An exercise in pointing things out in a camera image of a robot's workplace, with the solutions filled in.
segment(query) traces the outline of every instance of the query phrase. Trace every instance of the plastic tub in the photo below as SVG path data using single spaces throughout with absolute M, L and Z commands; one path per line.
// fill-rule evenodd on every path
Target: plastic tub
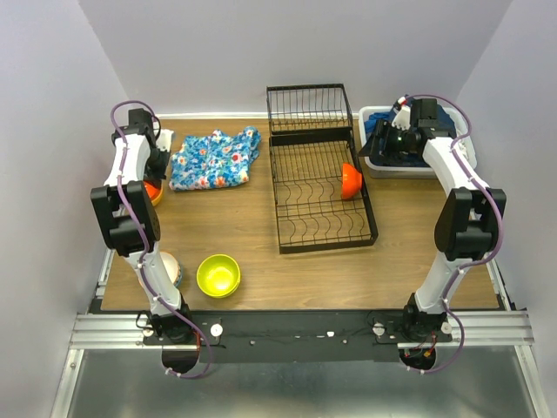
M 444 107 L 445 111 L 454 121 L 456 132 L 458 135 L 466 131 L 466 122 L 461 115 L 451 107 Z M 370 115 L 378 111 L 390 111 L 391 106 L 366 106 L 359 110 L 358 126 L 359 126 L 359 139 L 364 146 L 368 140 L 369 135 L 366 135 L 364 122 L 369 119 Z M 466 157 L 472 168 L 476 168 L 476 153 L 473 149 L 472 140 L 465 138 L 462 144 L 466 147 Z M 399 179 L 435 179 L 433 169 L 429 167 L 383 167 L 375 165 L 366 157 L 366 164 L 370 168 L 372 177 L 375 178 L 388 178 L 395 177 Z

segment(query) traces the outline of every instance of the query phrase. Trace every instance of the gray wall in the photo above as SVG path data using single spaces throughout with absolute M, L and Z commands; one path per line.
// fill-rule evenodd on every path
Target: gray wall
M 46 417 L 104 252 L 89 192 L 125 94 L 76 1 L 0 4 L 0 416 Z
M 531 315 L 547 400 L 557 413 L 556 16 L 553 0 L 514 0 L 459 103 L 474 124 L 479 173 L 508 196 L 500 269 Z
M 265 87 L 341 81 L 352 108 L 456 98 L 510 0 L 79 0 L 130 97 L 265 111 Z

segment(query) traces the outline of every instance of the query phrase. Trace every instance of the table top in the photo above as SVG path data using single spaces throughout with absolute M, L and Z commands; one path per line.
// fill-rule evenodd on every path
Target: table top
M 445 194 L 436 179 L 372 179 L 366 175 L 379 238 L 373 246 L 279 254 L 269 127 L 266 119 L 165 120 L 176 132 L 175 152 L 185 135 L 214 129 L 236 134 L 248 125 L 261 132 L 261 155 L 250 180 L 227 189 L 173 192 L 164 184 L 156 207 L 160 249 L 184 266 L 179 287 L 192 309 L 400 308 L 423 283 L 435 258 L 433 230 Z M 354 133 L 356 144 L 359 134 Z M 238 290 L 225 299 L 204 295 L 196 283 L 199 264 L 215 253 L 231 255 L 241 269 Z M 485 266 L 473 268 L 456 291 L 453 307 L 493 308 L 498 303 Z M 102 308 L 147 309 L 138 278 L 115 255 Z

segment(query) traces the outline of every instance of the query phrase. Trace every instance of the blue floral fabric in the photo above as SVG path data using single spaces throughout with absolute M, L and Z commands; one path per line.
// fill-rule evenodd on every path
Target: blue floral fabric
M 241 185 L 250 179 L 250 165 L 259 155 L 261 134 L 253 126 L 230 137 L 220 130 L 207 137 L 187 136 L 172 155 L 172 190 L 214 189 Z

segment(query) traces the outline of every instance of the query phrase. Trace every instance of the green bowl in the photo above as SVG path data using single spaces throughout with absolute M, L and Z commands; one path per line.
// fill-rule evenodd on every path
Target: green bowl
M 235 259 L 215 254 L 203 260 L 198 268 L 198 286 L 212 298 L 225 298 L 240 284 L 240 267 Z

